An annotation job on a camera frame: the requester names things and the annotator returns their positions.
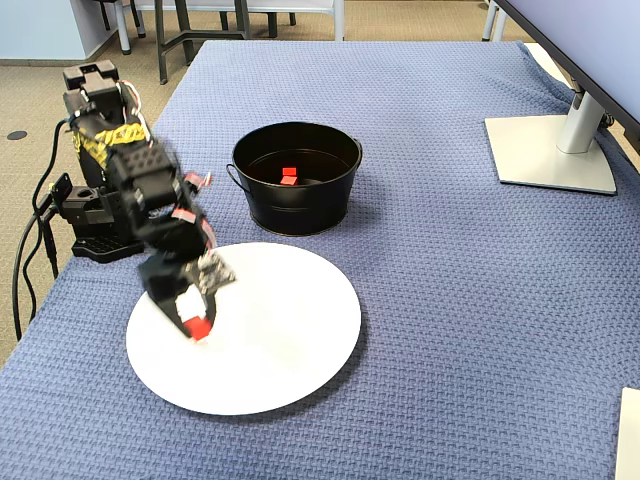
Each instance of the monitor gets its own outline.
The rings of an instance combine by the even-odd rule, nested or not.
[[[640,151],[640,1],[496,2],[586,91],[566,116],[487,119],[501,181],[615,193],[593,137],[606,109]]]

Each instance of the blue textured blanket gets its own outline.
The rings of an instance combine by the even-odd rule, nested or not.
[[[206,43],[155,133],[213,172],[221,244],[296,245],[349,277],[358,345],[283,409],[185,411],[127,360],[143,257],[73,259],[0,372],[0,478],[612,478],[640,387],[640,178],[598,134],[617,196],[501,185],[484,127],[570,99],[518,44]],[[224,173],[241,136],[288,120],[364,148],[321,235],[261,230]]]

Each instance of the yellow tape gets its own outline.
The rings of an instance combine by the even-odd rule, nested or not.
[[[73,145],[76,153],[80,153],[80,147],[84,148],[96,162],[103,168],[107,168],[107,147],[125,143],[138,142],[145,139],[144,129],[139,123],[120,125],[115,130],[104,130],[94,138],[86,136],[82,129],[74,132]]]

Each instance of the monitor stand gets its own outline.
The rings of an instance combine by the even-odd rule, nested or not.
[[[487,118],[502,183],[613,195],[616,185],[594,139],[604,108],[585,93],[568,115]]]

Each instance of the white round plate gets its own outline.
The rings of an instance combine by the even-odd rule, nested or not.
[[[207,338],[186,338],[146,293],[140,297],[126,340],[140,380],[188,410],[245,415],[295,402],[338,373],[360,333],[360,303],[347,277],[287,245],[217,252],[237,280],[216,294]]]

